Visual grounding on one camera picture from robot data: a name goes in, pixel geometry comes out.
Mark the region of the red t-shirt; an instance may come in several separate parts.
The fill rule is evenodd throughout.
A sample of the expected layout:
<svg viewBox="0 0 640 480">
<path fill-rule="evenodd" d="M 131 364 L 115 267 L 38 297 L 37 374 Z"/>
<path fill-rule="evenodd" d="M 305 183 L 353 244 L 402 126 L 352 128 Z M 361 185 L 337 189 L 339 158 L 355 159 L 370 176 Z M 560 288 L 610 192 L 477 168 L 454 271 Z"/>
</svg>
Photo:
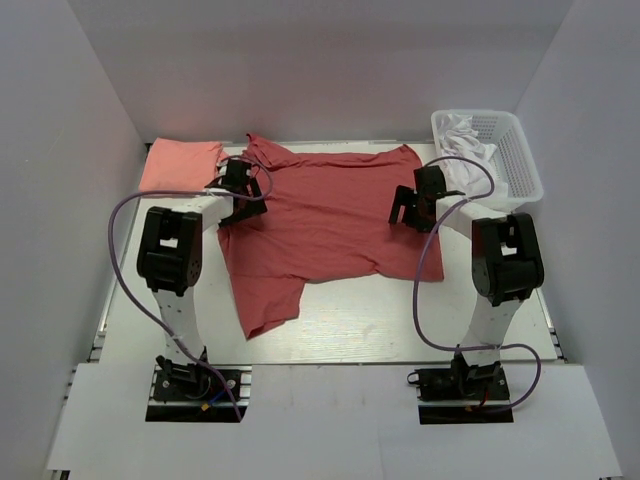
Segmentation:
<svg viewBox="0 0 640 480">
<path fill-rule="evenodd" d="M 409 186 L 419 155 L 401 145 L 380 153 L 294 153 L 252 134 L 264 214 L 223 227 L 218 239 L 239 323 L 251 339 L 298 317 L 307 283 L 372 274 L 444 279 L 440 244 L 388 222 L 397 186 Z M 422 271 L 416 267 L 426 258 Z"/>
</svg>

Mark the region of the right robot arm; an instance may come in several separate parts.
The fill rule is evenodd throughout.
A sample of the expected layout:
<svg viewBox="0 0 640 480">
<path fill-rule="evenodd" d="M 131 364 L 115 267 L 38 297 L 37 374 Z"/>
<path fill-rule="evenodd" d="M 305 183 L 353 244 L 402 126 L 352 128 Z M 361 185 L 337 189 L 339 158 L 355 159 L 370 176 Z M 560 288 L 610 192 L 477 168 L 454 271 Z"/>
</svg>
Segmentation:
<svg viewBox="0 0 640 480">
<path fill-rule="evenodd" d="M 444 384 L 472 399 L 498 380 L 500 351 L 506 333 L 524 301 L 544 281 L 544 266 L 533 219 L 526 213 L 489 208 L 476 198 L 449 191 L 437 166 L 413 172 L 413 188 L 396 188 L 389 222 L 403 224 L 428 237 L 413 282 L 412 316 L 420 339 L 453 354 Z M 436 234 L 448 227 L 471 242 L 471 277 L 477 297 L 468 330 L 454 347 L 437 345 L 422 332 L 418 294 L 426 254 Z"/>
</svg>

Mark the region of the white plastic basket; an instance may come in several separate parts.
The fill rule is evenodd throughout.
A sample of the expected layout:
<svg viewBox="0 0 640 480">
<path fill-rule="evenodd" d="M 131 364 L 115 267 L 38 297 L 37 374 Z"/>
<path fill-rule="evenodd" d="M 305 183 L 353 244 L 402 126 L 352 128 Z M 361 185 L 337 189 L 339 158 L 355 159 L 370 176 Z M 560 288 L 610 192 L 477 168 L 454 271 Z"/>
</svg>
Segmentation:
<svg viewBox="0 0 640 480">
<path fill-rule="evenodd" d="M 480 202 L 509 212 L 542 199 L 544 189 L 517 117 L 497 110 L 438 110 L 431 115 L 438 157 L 456 155 L 482 164 L 495 182 Z"/>
</svg>

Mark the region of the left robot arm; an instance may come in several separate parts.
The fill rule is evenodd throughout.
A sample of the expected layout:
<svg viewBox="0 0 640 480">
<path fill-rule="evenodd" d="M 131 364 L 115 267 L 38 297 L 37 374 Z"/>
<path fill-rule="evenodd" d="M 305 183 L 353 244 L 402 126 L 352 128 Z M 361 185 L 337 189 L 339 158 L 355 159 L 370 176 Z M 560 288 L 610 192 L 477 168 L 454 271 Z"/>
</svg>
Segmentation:
<svg viewBox="0 0 640 480">
<path fill-rule="evenodd" d="M 267 212 L 257 160 L 234 155 L 216 166 L 214 179 L 174 207 L 147 211 L 137 273 L 159 309 L 166 349 L 156 362 L 188 398 L 205 396 L 215 375 L 197 326 L 194 287 L 203 270 L 203 234 Z"/>
</svg>

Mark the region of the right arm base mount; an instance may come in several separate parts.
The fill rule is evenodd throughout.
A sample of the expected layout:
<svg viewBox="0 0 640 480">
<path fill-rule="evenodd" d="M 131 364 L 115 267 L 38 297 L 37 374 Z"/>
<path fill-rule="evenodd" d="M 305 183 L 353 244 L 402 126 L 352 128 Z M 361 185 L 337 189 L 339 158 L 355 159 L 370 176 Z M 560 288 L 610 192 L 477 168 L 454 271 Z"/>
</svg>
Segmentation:
<svg viewBox="0 0 640 480">
<path fill-rule="evenodd" d="M 460 387 L 450 368 L 417 369 L 407 375 L 417 392 L 422 426 L 510 424 L 514 422 L 503 369 L 493 379 L 472 380 Z"/>
</svg>

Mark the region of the folded salmon t-shirt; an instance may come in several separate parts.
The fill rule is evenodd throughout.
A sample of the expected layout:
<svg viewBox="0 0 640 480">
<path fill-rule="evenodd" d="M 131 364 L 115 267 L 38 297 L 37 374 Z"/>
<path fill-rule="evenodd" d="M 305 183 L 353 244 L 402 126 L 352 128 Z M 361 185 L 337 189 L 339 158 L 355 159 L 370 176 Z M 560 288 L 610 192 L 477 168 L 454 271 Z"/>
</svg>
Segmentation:
<svg viewBox="0 0 640 480">
<path fill-rule="evenodd" d="M 138 190 L 202 190 L 214 180 L 216 166 L 226 157 L 220 142 L 157 138 L 149 150 Z"/>
</svg>

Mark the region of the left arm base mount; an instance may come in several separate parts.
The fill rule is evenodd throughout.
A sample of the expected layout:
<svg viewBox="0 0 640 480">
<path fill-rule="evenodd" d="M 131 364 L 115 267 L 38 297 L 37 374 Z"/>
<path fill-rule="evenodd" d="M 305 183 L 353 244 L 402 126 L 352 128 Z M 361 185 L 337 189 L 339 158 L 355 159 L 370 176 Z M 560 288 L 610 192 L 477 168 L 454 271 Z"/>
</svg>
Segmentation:
<svg viewBox="0 0 640 480">
<path fill-rule="evenodd" d="M 240 415 L 250 399 L 251 366 L 222 368 L 221 375 L 233 394 Z M 221 381 L 211 375 L 199 386 L 178 380 L 155 367 L 147 402 L 146 422 L 239 423 L 231 399 Z"/>
</svg>

